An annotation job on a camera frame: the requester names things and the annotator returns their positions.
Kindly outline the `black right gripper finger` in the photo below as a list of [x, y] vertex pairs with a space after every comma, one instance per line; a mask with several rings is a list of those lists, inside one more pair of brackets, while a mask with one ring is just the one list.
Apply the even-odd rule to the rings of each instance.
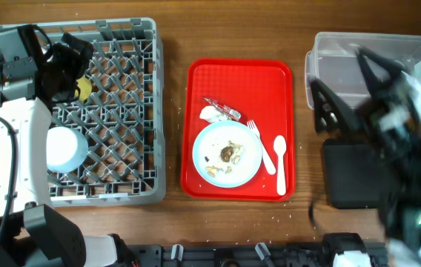
[[385, 58], [366, 47], [358, 49], [357, 61], [371, 95], [377, 95], [391, 88], [406, 71], [401, 63]]
[[339, 130], [342, 134], [354, 134], [361, 130], [361, 122], [356, 113], [324, 82], [313, 79], [310, 87], [317, 133]]

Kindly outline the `yellow cup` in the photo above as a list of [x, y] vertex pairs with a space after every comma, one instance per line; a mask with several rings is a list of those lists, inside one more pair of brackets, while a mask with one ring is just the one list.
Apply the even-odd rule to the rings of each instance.
[[91, 95], [92, 92], [92, 83], [89, 79], [87, 79], [85, 76], [83, 76], [80, 79], [77, 79], [77, 89], [76, 89], [76, 96], [78, 99], [82, 102], [85, 102], [89, 95]]

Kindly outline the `light blue bowl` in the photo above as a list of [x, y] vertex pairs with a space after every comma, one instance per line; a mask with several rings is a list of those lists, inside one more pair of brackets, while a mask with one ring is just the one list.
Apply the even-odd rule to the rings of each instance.
[[47, 132], [47, 168], [65, 174], [76, 170], [86, 159], [89, 145], [75, 129], [54, 127]]

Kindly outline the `red foil wrapper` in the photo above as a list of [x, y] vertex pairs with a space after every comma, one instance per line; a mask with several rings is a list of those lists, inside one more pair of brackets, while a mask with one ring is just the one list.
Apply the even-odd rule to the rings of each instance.
[[210, 105], [214, 106], [215, 109], [217, 109], [220, 113], [226, 115], [227, 118], [232, 119], [234, 121], [239, 121], [242, 118], [242, 115], [239, 111], [234, 110], [233, 108], [222, 104], [221, 102], [215, 100], [215, 99], [210, 99], [207, 97], [203, 97], [203, 99], [208, 102]]

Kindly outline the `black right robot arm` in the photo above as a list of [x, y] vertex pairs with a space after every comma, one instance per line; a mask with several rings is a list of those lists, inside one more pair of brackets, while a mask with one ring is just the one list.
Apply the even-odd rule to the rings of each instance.
[[315, 130], [364, 141], [380, 165], [394, 171], [390, 178], [398, 184], [381, 194], [379, 219], [385, 235], [402, 242], [421, 266], [421, 71], [408, 72], [366, 47], [356, 56], [371, 98], [352, 109], [313, 79]]

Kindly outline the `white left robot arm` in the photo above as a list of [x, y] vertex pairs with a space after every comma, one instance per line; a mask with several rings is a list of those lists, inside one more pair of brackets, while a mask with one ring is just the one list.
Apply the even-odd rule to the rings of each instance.
[[78, 99], [91, 43], [28, 24], [0, 31], [0, 266], [137, 266], [117, 234], [85, 237], [54, 210], [47, 134], [53, 107]]

